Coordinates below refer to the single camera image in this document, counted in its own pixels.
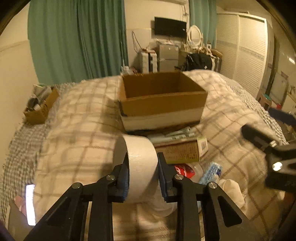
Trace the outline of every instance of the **metal bolt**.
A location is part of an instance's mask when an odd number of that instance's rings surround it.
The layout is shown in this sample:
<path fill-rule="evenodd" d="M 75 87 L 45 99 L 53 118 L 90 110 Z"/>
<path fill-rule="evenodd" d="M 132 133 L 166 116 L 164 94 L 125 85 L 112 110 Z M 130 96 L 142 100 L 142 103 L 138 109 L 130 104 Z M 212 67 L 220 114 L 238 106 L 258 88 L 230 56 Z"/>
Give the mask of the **metal bolt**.
<path fill-rule="evenodd" d="M 275 147 L 275 146 L 277 146 L 277 142 L 276 142 L 276 141 L 272 141 L 271 143 L 269 143 L 269 145 L 270 145 L 271 147 Z"/>
<path fill-rule="evenodd" d="M 272 165 L 272 169 L 275 172 L 279 171 L 282 168 L 283 168 L 283 164 L 281 162 L 279 162 L 279 161 Z"/>
<path fill-rule="evenodd" d="M 73 183 L 72 184 L 72 188 L 74 188 L 74 189 L 78 189 L 78 188 L 80 188 L 80 186 L 81 186 L 81 183 Z"/>
<path fill-rule="evenodd" d="M 211 182 L 211 183 L 209 183 L 209 187 L 215 189 L 215 188 L 217 188 L 217 184 L 214 182 Z"/>
<path fill-rule="evenodd" d="M 175 179 L 177 179 L 177 180 L 183 180 L 183 178 L 184 178 L 184 176 L 181 175 L 181 174 L 176 174 L 175 175 Z"/>
<path fill-rule="evenodd" d="M 115 176 L 110 174 L 106 178 L 107 178 L 108 181 L 112 181 L 112 180 L 115 179 Z"/>

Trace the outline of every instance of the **curtain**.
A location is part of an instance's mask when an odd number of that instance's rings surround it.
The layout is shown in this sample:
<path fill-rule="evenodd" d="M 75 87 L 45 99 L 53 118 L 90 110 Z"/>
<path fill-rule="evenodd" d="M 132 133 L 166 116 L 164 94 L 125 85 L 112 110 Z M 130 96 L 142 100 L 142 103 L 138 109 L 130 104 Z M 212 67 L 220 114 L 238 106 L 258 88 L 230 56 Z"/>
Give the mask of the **curtain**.
<path fill-rule="evenodd" d="M 31 0 L 28 38 L 40 83 L 118 75 L 128 65 L 124 0 Z"/>
<path fill-rule="evenodd" d="M 190 26 L 196 25 L 203 33 L 204 44 L 208 40 L 215 47 L 217 27 L 216 0 L 189 0 Z"/>

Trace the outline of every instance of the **red label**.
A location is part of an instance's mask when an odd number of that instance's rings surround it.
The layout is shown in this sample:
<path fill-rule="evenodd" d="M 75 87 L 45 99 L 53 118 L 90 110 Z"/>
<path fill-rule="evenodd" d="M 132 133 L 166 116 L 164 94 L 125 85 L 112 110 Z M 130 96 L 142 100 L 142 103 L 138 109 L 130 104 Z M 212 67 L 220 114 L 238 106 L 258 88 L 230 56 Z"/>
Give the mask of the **red label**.
<path fill-rule="evenodd" d="M 186 164 L 175 165 L 177 172 L 187 178 L 192 178 L 195 175 L 194 170 Z"/>

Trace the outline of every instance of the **beige blanket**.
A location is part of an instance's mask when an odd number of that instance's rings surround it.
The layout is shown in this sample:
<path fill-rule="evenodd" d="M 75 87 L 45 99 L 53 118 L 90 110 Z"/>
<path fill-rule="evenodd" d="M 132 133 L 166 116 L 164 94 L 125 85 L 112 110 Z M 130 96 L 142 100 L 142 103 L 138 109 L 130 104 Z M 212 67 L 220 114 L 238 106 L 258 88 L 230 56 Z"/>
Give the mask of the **beige blanket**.
<path fill-rule="evenodd" d="M 262 118 L 231 90 L 225 77 L 212 71 L 186 73 L 208 91 L 198 135 L 206 135 L 209 151 L 201 160 L 222 165 L 222 178 L 238 182 L 242 208 L 267 239 L 281 217 L 283 193 L 264 187 L 264 154 L 240 133 L 246 123 L 276 138 Z M 110 173 L 116 135 L 122 124 L 116 103 L 120 77 L 83 81 L 61 100 L 38 163 L 34 206 L 39 220 L 74 182 L 96 182 Z M 176 214 L 156 218 L 141 204 L 113 204 L 115 240 L 174 240 Z"/>

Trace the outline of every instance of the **smartphone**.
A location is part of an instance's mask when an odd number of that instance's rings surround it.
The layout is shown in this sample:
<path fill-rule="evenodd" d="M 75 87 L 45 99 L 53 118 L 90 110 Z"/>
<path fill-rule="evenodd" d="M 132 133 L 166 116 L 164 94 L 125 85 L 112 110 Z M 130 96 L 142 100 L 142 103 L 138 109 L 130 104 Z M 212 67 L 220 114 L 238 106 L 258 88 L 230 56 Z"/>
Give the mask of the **smartphone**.
<path fill-rule="evenodd" d="M 27 222 L 30 226 L 36 225 L 35 220 L 35 210 L 33 206 L 33 192 L 35 185 L 29 184 L 26 185 L 26 213 L 27 213 Z"/>

